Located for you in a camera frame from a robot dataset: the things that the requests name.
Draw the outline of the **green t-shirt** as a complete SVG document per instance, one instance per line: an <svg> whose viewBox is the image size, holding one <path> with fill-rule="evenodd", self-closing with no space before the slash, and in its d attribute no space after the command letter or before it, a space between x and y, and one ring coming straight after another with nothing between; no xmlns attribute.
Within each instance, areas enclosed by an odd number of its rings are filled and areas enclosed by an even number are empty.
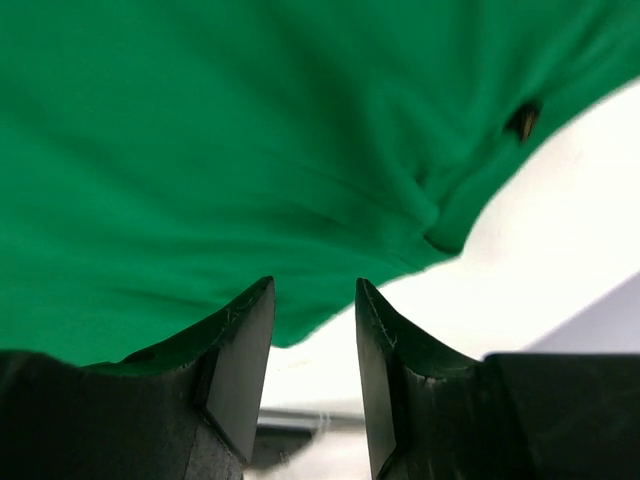
<svg viewBox="0 0 640 480"><path fill-rule="evenodd" d="M291 346L638 74L635 1L5 1L1 345L117 361L272 276Z"/></svg>

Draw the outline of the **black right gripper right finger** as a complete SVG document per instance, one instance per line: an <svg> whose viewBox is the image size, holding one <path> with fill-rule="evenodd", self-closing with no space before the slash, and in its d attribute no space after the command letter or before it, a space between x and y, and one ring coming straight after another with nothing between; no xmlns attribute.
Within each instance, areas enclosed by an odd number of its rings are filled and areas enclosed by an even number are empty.
<svg viewBox="0 0 640 480"><path fill-rule="evenodd" d="M635 479L634 354L475 360L356 283L357 349L376 479Z"/></svg>

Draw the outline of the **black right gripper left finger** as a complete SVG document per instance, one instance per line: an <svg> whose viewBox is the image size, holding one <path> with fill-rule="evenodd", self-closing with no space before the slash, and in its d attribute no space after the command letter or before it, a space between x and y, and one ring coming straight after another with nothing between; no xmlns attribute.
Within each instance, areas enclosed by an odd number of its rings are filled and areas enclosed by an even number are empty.
<svg viewBox="0 0 640 480"><path fill-rule="evenodd" d="M1 355L5 479L238 479L251 458L275 319L265 277L117 363Z"/></svg>

